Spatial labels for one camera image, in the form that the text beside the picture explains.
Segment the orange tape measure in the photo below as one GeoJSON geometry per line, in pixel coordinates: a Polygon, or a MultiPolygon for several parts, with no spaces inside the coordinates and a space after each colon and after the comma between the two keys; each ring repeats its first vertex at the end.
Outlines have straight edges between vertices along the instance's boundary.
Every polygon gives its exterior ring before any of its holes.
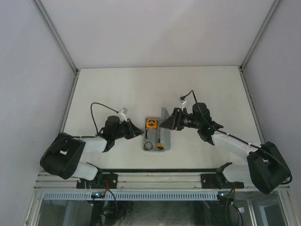
{"type": "Polygon", "coordinates": [[[159,122],[156,118],[147,118],[145,123],[146,129],[158,129],[159,122]]]}

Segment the grey plastic tool case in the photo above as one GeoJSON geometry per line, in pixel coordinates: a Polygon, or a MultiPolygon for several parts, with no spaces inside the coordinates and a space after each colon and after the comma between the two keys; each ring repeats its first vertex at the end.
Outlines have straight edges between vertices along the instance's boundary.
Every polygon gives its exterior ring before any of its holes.
{"type": "Polygon", "coordinates": [[[169,151],[171,148],[171,131],[160,127],[161,116],[160,117],[146,117],[145,120],[147,118],[158,119],[159,127],[158,127],[158,129],[146,129],[146,128],[144,129],[143,146],[146,142],[151,142],[153,144],[153,150],[150,150],[150,151],[154,151],[154,152],[169,151]],[[157,143],[159,143],[159,142],[164,147],[164,150],[162,150],[162,151],[159,151],[156,148],[157,143]]]}

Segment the orange hex key set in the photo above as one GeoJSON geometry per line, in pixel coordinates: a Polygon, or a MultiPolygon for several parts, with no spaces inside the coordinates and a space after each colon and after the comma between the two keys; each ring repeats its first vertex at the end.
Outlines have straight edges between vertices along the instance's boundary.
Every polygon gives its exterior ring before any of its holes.
{"type": "Polygon", "coordinates": [[[159,151],[162,151],[162,150],[164,150],[164,147],[162,146],[162,144],[159,142],[159,143],[157,143],[157,146],[156,146],[156,148],[157,148],[157,150],[159,150],[159,151]]]}

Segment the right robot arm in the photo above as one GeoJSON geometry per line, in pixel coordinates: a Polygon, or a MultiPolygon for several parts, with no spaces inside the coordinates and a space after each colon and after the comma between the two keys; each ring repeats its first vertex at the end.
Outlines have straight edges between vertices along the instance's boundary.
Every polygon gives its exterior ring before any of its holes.
{"type": "Polygon", "coordinates": [[[196,129],[200,138],[213,146],[222,147],[246,161],[246,165],[228,162],[217,170],[216,183],[222,188],[232,182],[252,182],[262,193],[269,194],[279,185],[292,182],[292,173],[277,146],[272,142],[254,144],[224,130],[212,120],[204,103],[196,103],[192,113],[186,108],[175,108],[160,126],[181,131],[185,127],[196,129]]]}

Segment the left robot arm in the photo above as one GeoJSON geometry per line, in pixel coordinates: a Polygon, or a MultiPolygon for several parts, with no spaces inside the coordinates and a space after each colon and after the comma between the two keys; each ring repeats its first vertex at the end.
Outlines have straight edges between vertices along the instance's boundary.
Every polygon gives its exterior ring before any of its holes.
{"type": "Polygon", "coordinates": [[[137,128],[129,118],[121,121],[118,116],[109,116],[96,136],[81,137],[59,133],[44,152],[40,166],[51,175],[62,179],[82,178],[92,188],[99,188],[103,183],[102,175],[98,174],[99,168],[81,162],[82,155],[108,152],[117,139],[129,140],[143,133],[144,131],[137,128]]]}

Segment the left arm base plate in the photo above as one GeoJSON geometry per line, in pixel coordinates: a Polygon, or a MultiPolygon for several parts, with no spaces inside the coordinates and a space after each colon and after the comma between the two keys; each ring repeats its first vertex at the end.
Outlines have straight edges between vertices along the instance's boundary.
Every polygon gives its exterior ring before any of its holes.
{"type": "Polygon", "coordinates": [[[93,180],[86,180],[80,178],[77,181],[77,189],[116,189],[118,182],[118,175],[115,173],[99,173],[93,180]]]}

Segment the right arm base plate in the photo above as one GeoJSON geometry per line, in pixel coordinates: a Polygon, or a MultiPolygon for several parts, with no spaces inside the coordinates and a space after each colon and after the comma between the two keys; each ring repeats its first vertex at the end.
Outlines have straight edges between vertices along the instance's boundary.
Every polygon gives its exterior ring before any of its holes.
{"type": "Polygon", "coordinates": [[[242,189],[245,187],[242,182],[229,182],[223,174],[201,174],[200,179],[203,189],[231,189],[233,187],[242,189]]]}

